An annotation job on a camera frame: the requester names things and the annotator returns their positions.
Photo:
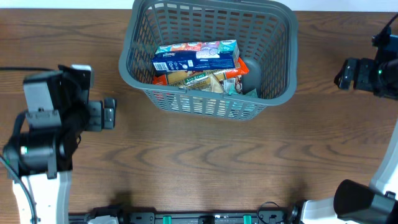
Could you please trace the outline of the red spaghetti packet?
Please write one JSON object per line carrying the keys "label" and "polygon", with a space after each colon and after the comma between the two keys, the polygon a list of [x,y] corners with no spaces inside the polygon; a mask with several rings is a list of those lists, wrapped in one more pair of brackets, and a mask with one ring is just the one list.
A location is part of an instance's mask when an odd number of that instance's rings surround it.
{"label": "red spaghetti packet", "polygon": [[235,63],[236,68],[204,70],[204,71],[176,71],[161,76],[155,76],[152,83],[154,85],[183,86],[191,85],[202,80],[206,80],[209,74],[214,75],[218,80],[234,78],[239,75],[249,73],[249,69],[241,58]]}

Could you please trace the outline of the teal snack wrapper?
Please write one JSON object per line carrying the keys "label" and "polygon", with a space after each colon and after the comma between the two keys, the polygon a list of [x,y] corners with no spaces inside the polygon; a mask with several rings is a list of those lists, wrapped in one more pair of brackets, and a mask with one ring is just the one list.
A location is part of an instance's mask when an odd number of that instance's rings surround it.
{"label": "teal snack wrapper", "polygon": [[248,96],[252,98],[257,98],[257,90],[252,89],[251,91],[243,91],[242,85],[237,84],[237,85],[231,85],[229,90],[228,90],[229,95],[243,95],[243,96]]}

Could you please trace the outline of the beige snack bag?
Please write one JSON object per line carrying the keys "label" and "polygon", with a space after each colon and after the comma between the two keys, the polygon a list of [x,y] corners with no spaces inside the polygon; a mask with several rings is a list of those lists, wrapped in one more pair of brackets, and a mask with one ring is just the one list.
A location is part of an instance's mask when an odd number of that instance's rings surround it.
{"label": "beige snack bag", "polygon": [[207,73],[199,73],[197,75],[185,78],[180,87],[191,90],[224,93],[224,88],[216,76],[213,74],[208,75]]}

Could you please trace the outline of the brown white snack packet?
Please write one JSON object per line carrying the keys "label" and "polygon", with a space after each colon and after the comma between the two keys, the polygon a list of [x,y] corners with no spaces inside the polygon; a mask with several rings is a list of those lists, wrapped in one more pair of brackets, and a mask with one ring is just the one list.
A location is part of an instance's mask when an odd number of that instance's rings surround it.
{"label": "brown white snack packet", "polygon": [[224,92],[229,95],[242,94],[242,76],[238,75],[223,81]]}

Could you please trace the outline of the blue Kleenex tissue multipack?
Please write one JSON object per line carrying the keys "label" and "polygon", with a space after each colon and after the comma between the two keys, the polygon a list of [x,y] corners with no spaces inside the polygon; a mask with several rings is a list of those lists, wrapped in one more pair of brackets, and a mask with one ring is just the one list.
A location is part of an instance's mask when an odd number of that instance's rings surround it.
{"label": "blue Kleenex tissue multipack", "polygon": [[157,71],[200,71],[235,68],[239,58],[236,40],[161,45],[152,64]]}

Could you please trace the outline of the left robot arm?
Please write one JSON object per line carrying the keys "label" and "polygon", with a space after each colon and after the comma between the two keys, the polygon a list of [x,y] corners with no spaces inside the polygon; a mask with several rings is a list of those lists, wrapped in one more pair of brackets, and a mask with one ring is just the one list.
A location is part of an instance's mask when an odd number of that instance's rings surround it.
{"label": "left robot arm", "polygon": [[93,76],[89,65],[61,65],[23,81],[27,110],[17,116],[1,158],[21,223],[69,222],[72,155],[82,132],[104,127],[102,102],[89,99]]}

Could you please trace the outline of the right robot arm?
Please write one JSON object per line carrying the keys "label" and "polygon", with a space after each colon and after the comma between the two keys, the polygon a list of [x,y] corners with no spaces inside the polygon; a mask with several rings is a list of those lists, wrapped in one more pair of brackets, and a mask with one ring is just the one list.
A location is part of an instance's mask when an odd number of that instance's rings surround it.
{"label": "right robot arm", "polygon": [[[378,48],[375,59],[347,59],[335,77],[335,84],[342,90],[353,85],[357,90],[395,100],[397,36],[386,26],[372,37],[372,45]],[[162,92],[158,85],[150,92],[150,97],[171,110],[231,119],[250,119],[263,109],[258,101],[250,103],[238,95],[220,95],[212,99],[210,92],[199,91],[193,97],[181,98],[174,93]],[[397,134],[394,133],[386,156],[368,186],[344,180],[334,197],[294,206],[291,216],[283,219],[283,223],[397,223],[396,197]]]}

